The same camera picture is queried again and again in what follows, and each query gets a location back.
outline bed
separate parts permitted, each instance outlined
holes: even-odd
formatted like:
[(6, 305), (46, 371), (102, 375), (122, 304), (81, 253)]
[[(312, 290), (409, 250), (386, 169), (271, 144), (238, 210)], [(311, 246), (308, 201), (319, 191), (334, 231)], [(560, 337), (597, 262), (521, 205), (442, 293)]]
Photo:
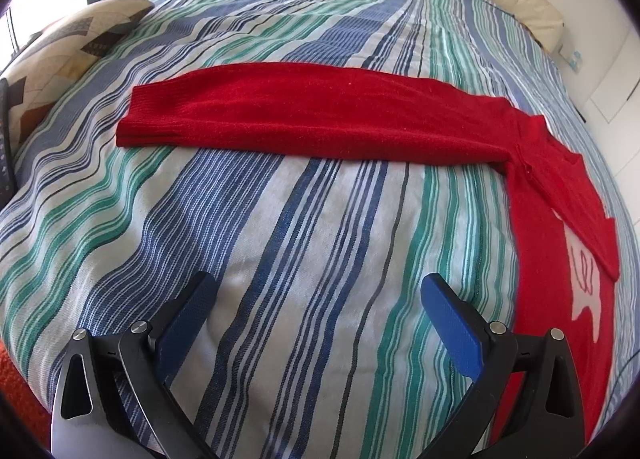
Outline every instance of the bed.
[[(509, 325), (518, 261), (500, 174), (116, 148), (134, 85), (244, 61), (437, 78), (504, 96), (580, 152), (617, 221), (610, 416), (638, 372), (640, 275), (614, 179), (528, 29), (490, 0), (151, 0), (21, 148), (0, 213), (2, 339), (52, 406), (70, 334), (122, 331), (197, 270), (221, 283), (168, 384), (220, 457), (415, 457), (468, 387), (415, 294), (437, 271)], [(142, 441), (153, 439), (122, 392)]]

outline folded sweater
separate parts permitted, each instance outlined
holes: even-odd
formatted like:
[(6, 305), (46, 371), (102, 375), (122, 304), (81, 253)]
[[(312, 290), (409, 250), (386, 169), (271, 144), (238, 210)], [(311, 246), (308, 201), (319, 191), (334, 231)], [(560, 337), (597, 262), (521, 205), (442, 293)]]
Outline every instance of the folded sweater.
[[(616, 232), (582, 156), (549, 133), (543, 116), (430, 78), (246, 63), (135, 87), (116, 143), (430, 165), (489, 163), (506, 178), (518, 253), (513, 330), (564, 331), (591, 435), (612, 359), (613, 288), (620, 273)], [(517, 388), (510, 382), (494, 433)]]

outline patterned pillow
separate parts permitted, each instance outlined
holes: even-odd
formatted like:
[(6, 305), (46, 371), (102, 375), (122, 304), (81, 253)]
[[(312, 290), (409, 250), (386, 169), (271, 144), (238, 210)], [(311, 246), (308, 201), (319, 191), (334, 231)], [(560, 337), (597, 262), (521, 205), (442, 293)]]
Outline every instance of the patterned pillow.
[(0, 80), (0, 210), (15, 194), (14, 166), (9, 150), (9, 105), (6, 80)]
[(72, 84), (152, 8), (148, 0), (102, 0), (44, 31), (2, 75), (9, 82), (11, 152)]

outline bed sheet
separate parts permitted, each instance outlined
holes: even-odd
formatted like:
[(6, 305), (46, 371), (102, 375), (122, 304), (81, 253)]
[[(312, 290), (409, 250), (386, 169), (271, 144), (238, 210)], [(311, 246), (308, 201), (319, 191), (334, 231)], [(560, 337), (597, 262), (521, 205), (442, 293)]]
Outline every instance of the bed sheet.
[(495, 171), (115, 147), (133, 85), (286, 60), (504, 96), (583, 154), (620, 239), (610, 415), (637, 371), (625, 366), (640, 332), (636, 239), (558, 70), (523, 26), (488, 0), (151, 1), (25, 144), (20, 191), (0, 213), (2, 338), (44, 403), (73, 329), (123, 330), (199, 269), (220, 280), (218, 299), (169, 384), (220, 457), (414, 457), (460, 402), (468, 382), (417, 287), (440, 272), (509, 324), (517, 258)]

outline wall outlet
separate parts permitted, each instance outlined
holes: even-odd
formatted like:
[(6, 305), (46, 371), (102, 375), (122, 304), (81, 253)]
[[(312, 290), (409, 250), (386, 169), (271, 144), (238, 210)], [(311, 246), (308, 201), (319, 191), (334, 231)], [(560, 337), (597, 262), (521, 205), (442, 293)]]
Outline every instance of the wall outlet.
[(560, 46), (559, 53), (562, 59), (569, 64), (569, 67), (574, 70), (574, 73), (580, 72), (580, 68), (582, 67), (582, 54), (580, 54), (578, 49), (574, 48), (569, 42), (565, 42)]

